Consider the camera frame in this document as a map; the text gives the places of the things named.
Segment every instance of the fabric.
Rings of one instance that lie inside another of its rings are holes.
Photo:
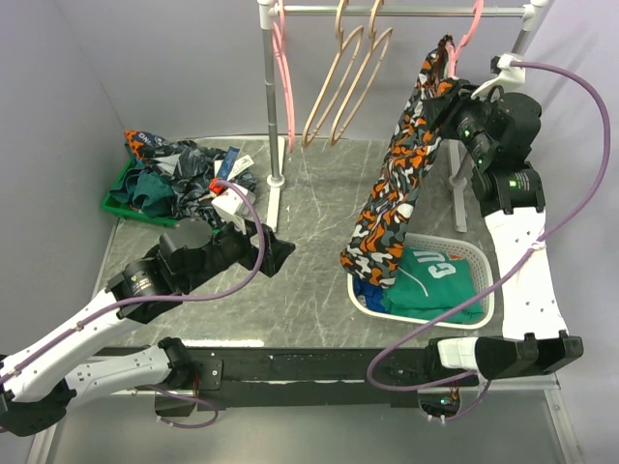
[[[476,294],[465,259],[406,247],[399,261],[396,283],[384,291],[382,304],[390,314],[430,320]],[[470,323],[483,316],[484,309],[475,303],[446,322]]]
[[[452,79],[443,77],[448,60],[446,44],[453,44],[451,36],[445,36],[427,56],[389,143],[380,178],[359,214],[350,243],[340,255],[340,263],[349,273],[372,285],[388,288],[396,283],[420,182],[432,168],[441,143],[439,134],[427,128],[423,103],[454,86]]]
[[[201,218],[213,227],[223,226],[215,212],[209,185],[215,178],[215,161],[223,160],[226,151],[197,145],[191,140],[170,142],[150,132],[125,130],[125,137],[135,158],[145,169],[168,181],[173,190],[173,218]],[[234,182],[254,192],[256,179],[246,170]]]
[[[131,203],[137,180],[142,172],[141,167],[133,167],[129,169],[125,175],[116,181],[116,184],[110,189],[109,193],[116,201],[122,204]]]
[[[132,204],[149,218],[169,216],[174,190],[169,182],[154,172],[139,175]]]
[[[367,309],[371,309],[375,312],[387,312],[385,306],[381,303],[383,299],[383,289],[381,287],[363,282],[357,277],[354,277],[353,291],[357,299],[359,299]]]
[[[119,203],[131,204],[149,218],[172,214],[172,186],[148,167],[129,169],[109,193]]]

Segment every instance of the gray marble surface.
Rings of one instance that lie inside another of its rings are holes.
[[[263,140],[205,140],[202,143],[241,148],[255,161],[254,174],[269,173],[268,144]],[[349,300],[339,252],[348,242],[355,218],[380,170],[387,142],[342,140],[335,147],[316,139],[306,149],[286,154],[286,188],[280,204],[278,237],[296,251],[273,278],[258,275],[237,294],[211,303],[187,303],[160,316],[112,345],[141,346],[165,336],[179,336],[201,346],[384,347],[408,334],[413,325],[379,320],[360,312]],[[488,257],[497,279],[489,233],[470,190],[466,192],[469,232],[454,230],[447,156],[439,156],[422,183],[410,231],[468,241]],[[256,208],[266,217],[268,186],[258,184]],[[104,265],[102,286],[127,263],[155,244],[163,229],[131,221],[119,223]],[[245,274],[235,265],[198,288],[196,295],[222,291]],[[406,346],[425,346],[430,338],[455,335],[500,335],[501,295],[494,316],[476,331],[432,328]]]

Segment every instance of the pink hanger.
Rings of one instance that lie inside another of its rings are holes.
[[[480,20],[482,19],[482,13],[484,12],[484,0],[476,0],[475,5],[473,6],[473,24],[471,24],[471,28],[469,31],[462,37],[460,43],[457,45],[457,48],[454,49],[454,46],[450,43],[446,46],[447,52],[449,53],[449,62],[447,65],[447,76],[454,77],[456,75],[456,62],[460,56],[462,50],[471,42],[475,32],[477,31],[477,26],[480,25]]]
[[[295,132],[295,117],[294,117],[294,99],[292,96],[292,82],[290,80],[290,69],[288,68],[288,57],[286,56],[286,25],[283,13],[283,0],[276,5],[280,10],[280,27],[276,22],[273,22],[273,51],[278,60],[280,68],[281,84],[283,86],[283,96],[286,101],[286,115],[288,118],[288,149],[290,153],[294,150],[294,132]]]

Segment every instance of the white label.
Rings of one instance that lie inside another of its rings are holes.
[[[223,159],[218,159],[215,161],[215,172],[220,172],[222,163]],[[230,175],[228,176],[227,180],[231,181],[250,166],[253,166],[253,159],[251,159],[249,155],[237,158],[236,161],[234,161],[234,166],[232,166],[232,171],[230,171]]]

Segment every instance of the pile of clothes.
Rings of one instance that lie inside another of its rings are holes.
[[[133,167],[109,191],[149,218],[200,218],[219,228],[222,222],[211,205],[209,185],[215,179],[215,161],[226,151],[197,145],[191,140],[171,142],[149,132],[125,130]],[[238,184],[255,191],[256,179],[245,170]]]
[[[468,261],[461,256],[406,246],[396,283],[386,289],[358,277],[357,299],[375,312],[429,321],[475,296]],[[453,324],[472,324],[484,317],[479,303],[447,318]]]

